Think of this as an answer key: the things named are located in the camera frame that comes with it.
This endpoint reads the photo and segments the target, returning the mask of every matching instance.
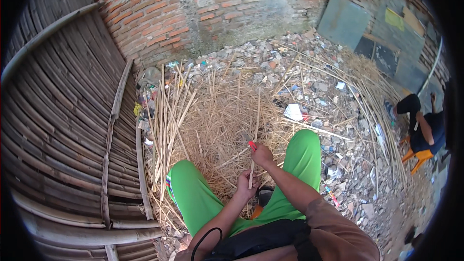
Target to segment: black cable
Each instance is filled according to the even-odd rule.
[[[209,231],[206,232],[205,235],[203,235],[203,237],[201,237],[200,241],[198,241],[198,243],[195,245],[194,251],[192,251],[192,258],[190,259],[190,261],[194,261],[195,252],[197,251],[198,246],[200,246],[201,242],[202,242],[203,240],[205,240],[206,236],[207,236],[209,233],[211,233],[212,231],[214,231],[214,230],[216,230],[216,229],[219,230],[219,234],[221,235],[221,237],[219,238],[219,241],[217,241],[217,243],[216,243],[216,246],[219,244],[219,242],[221,242],[221,240],[222,240],[222,230],[221,230],[221,228],[215,227],[215,228],[210,229]]]

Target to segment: black shirt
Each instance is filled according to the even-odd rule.
[[[424,118],[432,129],[433,141],[435,143],[433,145],[428,144],[422,135],[421,125],[419,124],[417,130],[411,135],[411,149],[414,153],[430,149],[430,152],[435,155],[445,142],[444,113],[443,111],[436,114],[428,113],[424,115]]]

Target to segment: sitting person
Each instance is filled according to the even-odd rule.
[[[445,143],[444,112],[437,113],[435,108],[435,93],[430,94],[432,113],[423,115],[421,102],[416,94],[410,94],[393,107],[387,101],[385,107],[392,120],[396,120],[399,114],[409,112],[409,136],[411,137],[411,149],[414,153],[430,149],[435,155]]]
[[[177,261],[190,260],[380,260],[375,242],[319,194],[321,148],[310,130],[290,140],[283,169],[270,150],[256,143],[252,159],[277,184],[268,204],[253,220],[239,218],[259,183],[242,172],[237,190],[223,203],[194,164],[182,160],[167,175],[167,190],[193,239]]]

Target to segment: leg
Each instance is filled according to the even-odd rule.
[[[410,94],[395,106],[397,114],[405,114],[409,112],[409,134],[414,134],[416,126],[416,113],[421,110],[421,102],[416,94]]]
[[[307,129],[295,133],[287,146],[283,170],[319,191],[321,181],[321,145],[319,136]],[[290,204],[279,187],[276,187],[269,203],[253,222],[265,224],[279,219],[295,220],[304,218],[305,216]]]
[[[192,237],[224,207],[212,193],[205,178],[188,160],[176,163],[166,177],[166,189],[181,211]],[[238,218],[230,235],[251,225],[252,221]]]

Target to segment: green pants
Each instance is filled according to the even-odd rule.
[[[304,129],[292,137],[287,146],[283,170],[319,190],[321,146],[317,134]],[[171,168],[166,177],[166,186],[192,236],[224,207],[223,203],[212,193],[205,178],[188,160],[179,161]],[[305,216],[295,209],[282,191],[276,187],[261,214],[254,220],[238,218],[229,235],[234,235],[250,226],[267,224],[280,219],[305,219]]]

